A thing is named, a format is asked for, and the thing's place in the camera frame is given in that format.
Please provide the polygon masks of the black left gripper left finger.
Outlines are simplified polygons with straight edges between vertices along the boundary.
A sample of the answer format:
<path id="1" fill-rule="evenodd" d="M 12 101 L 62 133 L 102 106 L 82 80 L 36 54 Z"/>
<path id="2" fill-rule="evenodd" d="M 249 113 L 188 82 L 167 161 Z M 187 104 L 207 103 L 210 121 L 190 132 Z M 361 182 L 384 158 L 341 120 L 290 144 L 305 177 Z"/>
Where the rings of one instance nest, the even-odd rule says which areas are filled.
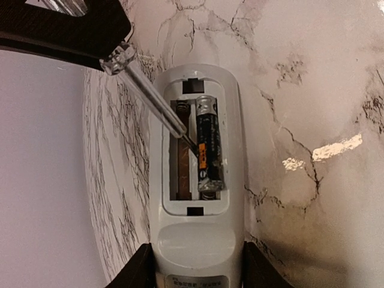
<path id="1" fill-rule="evenodd" d="M 155 287 L 154 254 L 150 243 L 142 244 L 106 288 Z"/>

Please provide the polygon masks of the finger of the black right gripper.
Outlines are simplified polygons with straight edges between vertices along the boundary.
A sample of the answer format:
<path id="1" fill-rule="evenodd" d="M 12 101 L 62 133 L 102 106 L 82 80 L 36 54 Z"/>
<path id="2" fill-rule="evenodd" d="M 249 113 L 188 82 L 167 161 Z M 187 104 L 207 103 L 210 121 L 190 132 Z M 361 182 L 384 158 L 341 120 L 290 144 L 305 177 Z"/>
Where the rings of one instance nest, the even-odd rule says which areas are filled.
<path id="1" fill-rule="evenodd" d="M 1 49 L 102 70 L 132 32 L 120 1 L 1 1 Z"/>

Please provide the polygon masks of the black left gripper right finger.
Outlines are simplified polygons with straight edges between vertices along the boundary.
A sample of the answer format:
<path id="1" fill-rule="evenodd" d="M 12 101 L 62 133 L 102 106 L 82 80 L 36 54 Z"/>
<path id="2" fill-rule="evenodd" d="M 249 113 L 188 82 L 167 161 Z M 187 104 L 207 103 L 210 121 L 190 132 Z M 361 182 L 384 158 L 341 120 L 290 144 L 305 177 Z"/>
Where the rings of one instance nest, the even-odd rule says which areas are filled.
<path id="1" fill-rule="evenodd" d="M 244 288 L 293 288 L 253 242 L 244 242 L 242 284 Z"/>

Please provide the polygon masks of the black AAA battery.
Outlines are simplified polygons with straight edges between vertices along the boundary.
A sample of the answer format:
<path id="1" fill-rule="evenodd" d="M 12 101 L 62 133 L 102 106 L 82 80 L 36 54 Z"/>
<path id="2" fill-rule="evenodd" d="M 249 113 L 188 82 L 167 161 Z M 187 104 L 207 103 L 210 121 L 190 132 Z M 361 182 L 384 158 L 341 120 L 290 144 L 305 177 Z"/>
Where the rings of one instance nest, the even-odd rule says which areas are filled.
<path id="1" fill-rule="evenodd" d="M 202 200 L 215 200 L 224 188 L 222 148 L 217 99 L 203 95 L 196 99 L 198 157 L 197 189 Z"/>

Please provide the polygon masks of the white remote control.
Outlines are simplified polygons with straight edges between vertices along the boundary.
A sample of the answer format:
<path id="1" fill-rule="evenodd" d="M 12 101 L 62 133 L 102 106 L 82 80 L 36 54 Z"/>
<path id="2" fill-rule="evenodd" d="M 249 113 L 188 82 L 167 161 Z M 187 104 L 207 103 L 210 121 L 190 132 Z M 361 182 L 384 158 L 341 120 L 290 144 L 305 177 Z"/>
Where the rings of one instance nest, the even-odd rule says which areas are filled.
<path id="1" fill-rule="evenodd" d="M 244 142 L 238 83 L 227 70 L 186 64 L 161 73 L 155 86 L 197 137 L 196 99 L 217 100 L 224 188 L 198 191 L 199 163 L 155 117 L 150 118 L 151 246 L 157 287 L 241 287 L 244 246 Z"/>

